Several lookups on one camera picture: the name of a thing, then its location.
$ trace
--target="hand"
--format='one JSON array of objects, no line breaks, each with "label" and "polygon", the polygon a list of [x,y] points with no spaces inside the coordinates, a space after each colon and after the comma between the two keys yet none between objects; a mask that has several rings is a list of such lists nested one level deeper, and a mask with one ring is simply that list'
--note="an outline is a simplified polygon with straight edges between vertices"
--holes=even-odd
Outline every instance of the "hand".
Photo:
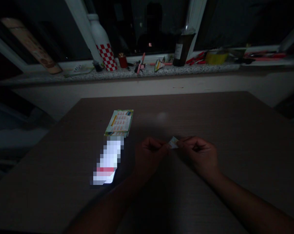
[{"label": "hand", "polygon": [[169,154],[171,146],[165,141],[147,137],[135,148],[135,168],[133,174],[147,182],[156,172],[162,158]]},{"label": "hand", "polygon": [[197,173],[202,177],[219,172],[217,150],[212,143],[197,136],[189,136],[180,139],[177,145],[192,159]]}]

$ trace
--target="bottle label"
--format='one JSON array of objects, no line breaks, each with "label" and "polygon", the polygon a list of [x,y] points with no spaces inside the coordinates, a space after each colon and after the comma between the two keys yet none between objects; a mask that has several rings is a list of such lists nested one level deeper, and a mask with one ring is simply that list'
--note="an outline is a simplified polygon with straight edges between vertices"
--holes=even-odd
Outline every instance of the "bottle label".
[{"label": "bottle label", "polygon": [[176,43],[175,54],[174,54],[175,59],[180,59],[180,56],[182,55],[182,48],[183,48],[183,44]]}]

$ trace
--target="table surface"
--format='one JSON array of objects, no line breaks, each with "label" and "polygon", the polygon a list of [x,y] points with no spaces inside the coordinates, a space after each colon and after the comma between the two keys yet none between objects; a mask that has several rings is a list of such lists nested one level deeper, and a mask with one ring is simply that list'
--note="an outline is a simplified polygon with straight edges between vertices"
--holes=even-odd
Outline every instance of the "table surface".
[{"label": "table surface", "polygon": [[[248,92],[81,99],[0,181],[0,229],[61,232],[98,194],[89,178],[113,110],[134,109],[118,179],[146,136],[201,136],[234,181],[294,217],[294,124]],[[119,233],[246,233],[173,151],[142,189]]]}]

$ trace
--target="bottle cap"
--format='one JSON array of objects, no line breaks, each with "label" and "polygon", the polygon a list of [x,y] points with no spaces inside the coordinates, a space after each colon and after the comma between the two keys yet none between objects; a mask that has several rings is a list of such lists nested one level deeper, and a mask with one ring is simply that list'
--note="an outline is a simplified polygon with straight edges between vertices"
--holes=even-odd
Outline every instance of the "bottle cap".
[{"label": "bottle cap", "polygon": [[123,58],[123,57],[125,57],[125,54],[124,54],[124,53],[119,53],[119,54],[118,54],[118,57],[119,57],[119,58]]}]

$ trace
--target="red checkered pattern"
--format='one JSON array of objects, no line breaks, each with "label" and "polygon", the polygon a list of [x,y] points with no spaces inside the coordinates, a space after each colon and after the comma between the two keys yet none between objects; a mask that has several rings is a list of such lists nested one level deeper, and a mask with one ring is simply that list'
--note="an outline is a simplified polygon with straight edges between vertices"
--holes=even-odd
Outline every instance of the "red checkered pattern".
[{"label": "red checkered pattern", "polygon": [[118,69],[117,63],[114,60],[113,52],[111,50],[110,44],[96,45],[99,54],[104,62],[107,71],[115,71]]}]

